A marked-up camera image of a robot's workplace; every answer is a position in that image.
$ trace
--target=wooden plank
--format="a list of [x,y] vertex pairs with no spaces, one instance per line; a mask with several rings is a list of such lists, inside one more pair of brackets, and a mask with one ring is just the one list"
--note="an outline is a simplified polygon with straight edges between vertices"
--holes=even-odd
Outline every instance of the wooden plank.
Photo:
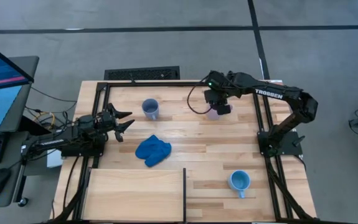
[[92,169],[83,218],[183,221],[181,170]]

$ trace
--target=gray floor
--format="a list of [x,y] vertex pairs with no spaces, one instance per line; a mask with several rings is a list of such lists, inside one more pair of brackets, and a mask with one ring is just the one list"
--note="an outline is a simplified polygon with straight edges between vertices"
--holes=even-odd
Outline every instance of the gray floor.
[[[256,0],[261,26],[358,25],[358,1]],[[250,25],[240,0],[0,0],[0,29]],[[263,31],[270,76],[310,92],[316,120],[299,126],[318,216],[358,223],[358,136],[347,120],[358,109],[358,30]],[[209,70],[242,71],[261,78],[252,31],[124,34],[0,34],[7,56],[38,55],[34,86],[75,99],[82,80],[104,69],[179,65],[182,78]],[[31,92],[27,103],[44,110],[70,105]],[[27,207],[0,208],[0,223],[46,220],[58,179],[30,177]]]

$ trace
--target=blue towel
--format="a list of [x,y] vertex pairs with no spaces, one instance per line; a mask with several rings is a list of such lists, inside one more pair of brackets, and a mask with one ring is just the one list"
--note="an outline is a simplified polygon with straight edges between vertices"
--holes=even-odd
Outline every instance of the blue towel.
[[164,160],[172,151],[170,143],[159,140],[155,135],[144,140],[136,149],[136,156],[139,159],[145,159],[148,167],[155,166]]

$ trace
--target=black metal frame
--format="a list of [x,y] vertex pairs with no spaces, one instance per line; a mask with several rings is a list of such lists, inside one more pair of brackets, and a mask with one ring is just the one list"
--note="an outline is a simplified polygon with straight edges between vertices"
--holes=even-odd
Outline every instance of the black metal frame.
[[[127,81],[127,82],[119,82],[119,83],[108,83],[108,82],[100,82],[97,83],[97,88],[96,88],[96,94],[95,94],[95,100],[94,100],[94,104],[93,104],[93,110],[92,110],[92,114],[96,114],[97,113],[97,108],[98,108],[98,104],[100,102],[100,95],[101,95],[101,91],[105,91],[105,95],[104,95],[104,100],[103,100],[103,109],[106,108],[106,105],[108,104],[108,100],[110,98],[110,88],[111,87],[141,87],[141,86],[194,86],[195,84],[197,84],[199,82],[194,81],[194,82],[131,82],[131,81]],[[201,83],[199,84],[199,86],[206,86],[205,83]],[[258,100],[258,96],[256,94],[253,94],[253,100],[254,100],[254,104],[255,104],[255,111],[256,111],[256,116],[257,116],[257,121],[258,121],[258,126],[259,126],[259,130],[260,131],[265,131],[265,128],[263,127],[263,118],[261,116],[261,110],[260,110],[260,105],[259,105],[259,100]],[[267,115],[267,120],[268,120],[268,124],[269,127],[273,126],[273,119],[271,117],[271,111],[270,111],[270,106],[268,103],[268,98],[267,97],[263,97],[263,102],[266,108],[266,115]],[[286,189],[286,182],[285,182],[285,175],[284,175],[284,170],[283,170],[283,165],[282,165],[282,161],[281,161],[281,157],[280,156],[275,156],[275,160],[276,160],[276,165],[277,165],[277,169],[278,169],[278,175],[275,176],[271,176],[269,174],[269,172],[271,172],[269,170],[269,168],[272,169],[272,164],[271,164],[271,159],[269,157],[264,157],[265,158],[265,164],[266,164],[266,171],[268,174],[268,183],[269,183],[269,187],[270,187],[270,193],[271,193],[271,202],[273,204],[273,210],[274,210],[274,214],[275,214],[275,220],[277,223],[339,223],[339,222],[325,222],[325,221],[320,221],[318,219],[306,219],[306,217],[308,217],[308,215],[306,214],[305,216],[301,217],[303,219],[294,219],[293,218],[293,214],[292,214],[292,208],[290,205],[290,202],[292,202],[292,204],[297,205],[295,199],[291,196],[291,194],[288,192],[288,190]],[[98,168],[98,160],[99,158],[96,157],[93,160],[93,165],[92,168]],[[89,181],[89,172],[86,172],[88,170],[88,157],[84,157],[83,158],[83,162],[82,162],[82,169],[81,169],[81,173],[80,173],[80,178],[79,178],[79,185],[81,186],[82,184],[84,184],[84,186],[88,185],[88,181]],[[188,223],[186,221],[186,169],[183,169],[183,189],[184,189],[184,194],[183,194],[183,201],[184,201],[184,219],[183,219],[183,223]],[[280,205],[278,203],[278,197],[277,197],[277,192],[276,192],[276,187],[275,187],[275,181],[280,181],[282,183],[281,186],[279,186],[279,189],[281,190],[281,192],[283,193],[283,195],[286,195],[287,197],[284,197],[285,200],[285,208],[286,208],[286,218],[282,218],[281,217],[281,213],[280,213]],[[83,203],[85,201],[85,193],[86,193],[87,188],[84,187],[83,188],[83,192],[82,192],[82,199],[81,201],[77,204],[77,206],[74,208],[74,213],[73,213],[73,220],[80,220],[81,216],[82,216],[82,208],[83,208]],[[245,224],[245,223],[251,223],[251,222],[235,222],[235,223],[240,223],[240,224]]]
[[[147,72],[150,70],[171,70],[171,71],[175,71],[176,74],[175,76],[170,76],[170,80],[180,80],[180,66],[163,66],[163,67],[146,67],[146,68],[121,68],[121,69],[107,69],[104,70],[104,80],[108,81],[108,80],[115,80],[114,78],[110,78],[110,73],[115,73],[115,72],[138,72],[138,71],[142,71]],[[135,78],[131,78],[134,81],[136,80],[144,80],[144,79],[135,79]]]
[[12,195],[12,202],[18,203],[22,199],[22,193],[24,191],[25,182],[27,180],[27,176],[24,175],[26,164],[21,164],[18,170],[18,178],[15,188],[15,191]]

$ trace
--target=mug handle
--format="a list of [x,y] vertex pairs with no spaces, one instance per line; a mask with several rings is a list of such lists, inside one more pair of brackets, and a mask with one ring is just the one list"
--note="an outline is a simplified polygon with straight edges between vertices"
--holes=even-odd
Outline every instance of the mug handle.
[[239,198],[245,198],[245,191],[239,190],[239,191],[238,191],[238,197],[239,197]]

